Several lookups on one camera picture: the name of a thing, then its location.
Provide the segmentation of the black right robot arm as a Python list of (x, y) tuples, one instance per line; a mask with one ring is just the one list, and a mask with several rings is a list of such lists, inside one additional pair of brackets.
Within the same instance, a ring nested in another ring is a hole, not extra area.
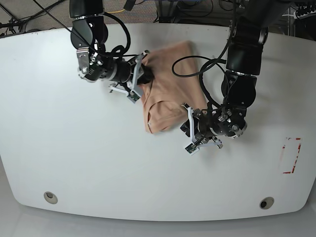
[[(69, 5), (72, 19), (71, 42), (77, 50), (80, 77), (88, 82), (99, 79), (114, 81), (123, 87), (135, 82), (136, 85), (148, 84), (154, 80), (150, 67), (143, 64), (149, 54), (132, 55), (128, 61), (126, 53), (131, 46), (131, 36), (125, 24), (107, 13), (101, 0), (72, 0)], [(111, 51), (105, 43), (109, 36), (104, 17), (115, 20), (123, 29), (126, 45), (117, 45)]]

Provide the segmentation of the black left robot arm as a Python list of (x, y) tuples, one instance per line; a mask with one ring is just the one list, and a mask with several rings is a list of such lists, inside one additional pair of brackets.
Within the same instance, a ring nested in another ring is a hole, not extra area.
[[(208, 59), (196, 73), (200, 87), (206, 96), (207, 109), (195, 109), (188, 113), (188, 120), (181, 130), (188, 137), (211, 139), (216, 136), (240, 137), (247, 128), (247, 108), (256, 98), (256, 81), (260, 74), (264, 44), (269, 26), (282, 16), (290, 6), (289, 0), (251, 0), (245, 12), (236, 16), (228, 41), (223, 49), (227, 53), (216, 59)], [(203, 74), (214, 66), (225, 64), (226, 70), (221, 84), (223, 101), (217, 103), (203, 82)]]

